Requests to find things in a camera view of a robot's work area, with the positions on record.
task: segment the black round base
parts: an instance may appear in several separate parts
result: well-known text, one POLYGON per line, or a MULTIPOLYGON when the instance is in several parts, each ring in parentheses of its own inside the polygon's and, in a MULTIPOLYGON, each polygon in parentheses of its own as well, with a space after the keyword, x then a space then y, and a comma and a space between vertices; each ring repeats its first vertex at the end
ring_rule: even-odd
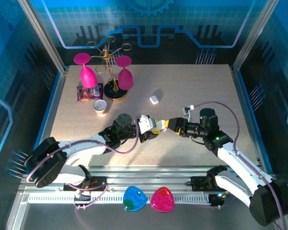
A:
POLYGON ((123 99, 128 93, 128 90, 122 90, 119 88, 118 91, 114 91, 113 88, 114 88, 113 81, 109 81, 104 87, 104 95, 109 100, 117 101, 117 100, 123 99))

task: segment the glass panel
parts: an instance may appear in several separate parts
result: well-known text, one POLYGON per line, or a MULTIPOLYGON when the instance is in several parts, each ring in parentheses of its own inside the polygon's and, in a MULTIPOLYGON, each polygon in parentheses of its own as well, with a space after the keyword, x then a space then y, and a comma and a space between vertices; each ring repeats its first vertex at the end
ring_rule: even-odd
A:
POLYGON ((33 150, 56 72, 18 2, 0 0, 0 229, 24 172, 12 151, 33 150))
POLYGON ((279 1, 241 74, 248 94, 259 92, 250 98, 272 170, 288 180, 288 0, 279 1))
POLYGON ((65 65, 73 65, 88 42, 100 47, 110 35, 116 37, 113 50, 132 44, 133 64, 233 64, 266 1, 31 2, 65 65))

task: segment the pink wine glass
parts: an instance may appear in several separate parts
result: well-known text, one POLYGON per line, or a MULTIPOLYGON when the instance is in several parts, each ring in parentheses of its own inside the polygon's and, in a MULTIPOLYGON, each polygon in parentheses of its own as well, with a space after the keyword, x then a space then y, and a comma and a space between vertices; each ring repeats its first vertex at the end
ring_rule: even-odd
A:
POLYGON ((76 64, 83 65, 83 69, 80 72, 80 79, 82 85, 86 88, 93 88, 98 83, 94 71, 85 65, 90 59, 91 56, 86 53, 77 54, 73 59, 76 64))
POLYGON ((123 67, 118 76, 119 87, 122 90, 129 90, 133 87, 133 76, 129 70, 126 69, 127 66, 131 64, 131 58, 129 56, 119 56, 116 60, 116 65, 123 67))

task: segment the white block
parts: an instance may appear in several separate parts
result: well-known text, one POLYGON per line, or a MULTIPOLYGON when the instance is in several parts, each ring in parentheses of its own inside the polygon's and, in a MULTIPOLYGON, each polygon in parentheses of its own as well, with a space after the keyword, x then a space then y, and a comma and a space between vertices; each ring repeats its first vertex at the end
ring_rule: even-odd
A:
POLYGON ((159 100, 156 96, 151 96, 150 98, 150 101, 152 102, 152 104, 158 104, 159 103, 159 100))

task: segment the beige tabletop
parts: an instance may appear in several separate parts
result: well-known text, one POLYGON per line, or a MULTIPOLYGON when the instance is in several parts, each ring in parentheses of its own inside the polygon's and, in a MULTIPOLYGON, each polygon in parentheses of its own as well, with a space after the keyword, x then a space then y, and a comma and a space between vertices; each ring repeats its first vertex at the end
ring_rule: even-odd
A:
MULTIPOLYGON (((98 117, 94 101, 77 102, 76 86, 80 83, 82 66, 70 66, 61 95, 60 104, 51 135, 56 140, 77 140, 97 134, 110 126, 121 113, 133 118, 150 115, 157 120, 182 117, 182 107, 205 101, 217 100, 230 106, 240 122, 240 137, 237 145, 246 156, 256 162, 256 156, 246 127, 242 108, 228 65, 131 65, 134 87, 126 98, 108 103, 109 113, 98 117), (149 97, 155 94, 160 102, 152 105, 149 97)), ((117 76, 121 68, 113 66, 117 76)), ((107 83, 109 72, 97 74, 98 82, 107 83)), ((218 104, 201 106, 193 111, 193 122, 199 122, 202 108, 214 108, 222 131, 234 139, 237 125, 229 110, 218 104)), ((128 140, 119 149, 128 150, 134 139, 128 140)), ((81 159, 85 166, 103 165, 159 165, 159 166, 207 166, 225 164, 204 146, 193 143, 190 138, 181 138, 168 130, 157 138, 138 144, 127 155, 107 153, 92 159, 81 159)))

